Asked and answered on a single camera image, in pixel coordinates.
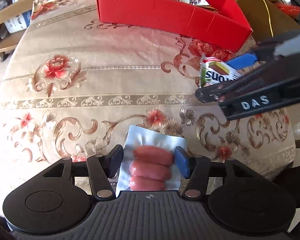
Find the sausage vacuum pack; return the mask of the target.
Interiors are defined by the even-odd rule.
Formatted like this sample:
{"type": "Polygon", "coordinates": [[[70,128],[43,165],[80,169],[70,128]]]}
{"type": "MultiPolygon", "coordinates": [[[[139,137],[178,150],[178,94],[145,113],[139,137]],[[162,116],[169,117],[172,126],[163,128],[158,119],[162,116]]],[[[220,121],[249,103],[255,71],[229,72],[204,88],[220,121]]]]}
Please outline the sausage vacuum pack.
{"type": "Polygon", "coordinates": [[[139,126],[130,126],[119,170],[116,195],[122,191],[178,190],[181,172],[174,150],[186,149],[182,137],[160,134],[139,126]]]}

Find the Kaprons wafer pack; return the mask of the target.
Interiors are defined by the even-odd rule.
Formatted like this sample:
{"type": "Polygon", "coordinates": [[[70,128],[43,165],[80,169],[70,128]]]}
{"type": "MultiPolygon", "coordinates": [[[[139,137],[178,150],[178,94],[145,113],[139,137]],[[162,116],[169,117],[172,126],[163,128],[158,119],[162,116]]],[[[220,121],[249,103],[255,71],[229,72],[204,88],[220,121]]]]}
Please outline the Kaprons wafer pack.
{"type": "Polygon", "coordinates": [[[199,88],[233,81],[242,76],[239,71],[216,57],[206,57],[203,54],[199,65],[199,88]]]}

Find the silver white snack pouch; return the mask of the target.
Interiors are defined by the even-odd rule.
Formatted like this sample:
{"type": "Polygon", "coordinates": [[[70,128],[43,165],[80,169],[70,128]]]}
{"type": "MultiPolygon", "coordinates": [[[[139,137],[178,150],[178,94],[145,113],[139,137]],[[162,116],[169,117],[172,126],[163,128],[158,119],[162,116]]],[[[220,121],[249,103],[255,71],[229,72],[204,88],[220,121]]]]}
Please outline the silver white snack pouch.
{"type": "Polygon", "coordinates": [[[179,0],[189,5],[198,6],[198,7],[208,7],[210,4],[206,0],[179,0]]]}

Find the floral beige tablecloth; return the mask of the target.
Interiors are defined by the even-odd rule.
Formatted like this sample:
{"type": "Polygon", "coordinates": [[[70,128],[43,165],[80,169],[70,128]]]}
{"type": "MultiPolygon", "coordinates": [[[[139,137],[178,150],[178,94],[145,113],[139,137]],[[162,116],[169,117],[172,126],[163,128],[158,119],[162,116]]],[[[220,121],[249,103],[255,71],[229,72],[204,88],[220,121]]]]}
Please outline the floral beige tablecloth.
{"type": "Polygon", "coordinates": [[[125,142],[130,125],[183,137],[193,154],[234,157],[267,178],[295,158],[287,111],[227,121],[198,102],[201,55],[233,54],[164,31],[101,23],[95,0],[36,0],[0,82],[0,205],[62,157],[125,142]]]}

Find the red cardboard box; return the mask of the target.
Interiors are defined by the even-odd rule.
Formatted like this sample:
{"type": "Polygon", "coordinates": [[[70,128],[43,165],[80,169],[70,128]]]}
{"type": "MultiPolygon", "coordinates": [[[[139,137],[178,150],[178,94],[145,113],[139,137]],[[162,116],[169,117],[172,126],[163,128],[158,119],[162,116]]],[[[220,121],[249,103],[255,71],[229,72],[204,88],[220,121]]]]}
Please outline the red cardboard box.
{"type": "Polygon", "coordinates": [[[173,0],[96,0],[103,23],[130,24],[240,50],[253,30],[235,0],[206,0],[215,12],[173,0]]]}

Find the blue white box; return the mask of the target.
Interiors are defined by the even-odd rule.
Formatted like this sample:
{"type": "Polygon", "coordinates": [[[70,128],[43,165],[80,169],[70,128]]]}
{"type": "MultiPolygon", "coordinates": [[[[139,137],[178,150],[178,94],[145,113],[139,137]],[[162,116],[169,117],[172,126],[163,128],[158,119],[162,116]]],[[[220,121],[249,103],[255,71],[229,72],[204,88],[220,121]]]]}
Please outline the blue white box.
{"type": "Polygon", "coordinates": [[[4,22],[8,32],[10,34],[16,33],[18,31],[22,31],[28,28],[31,22],[31,14],[32,10],[23,12],[9,20],[4,22]]]}

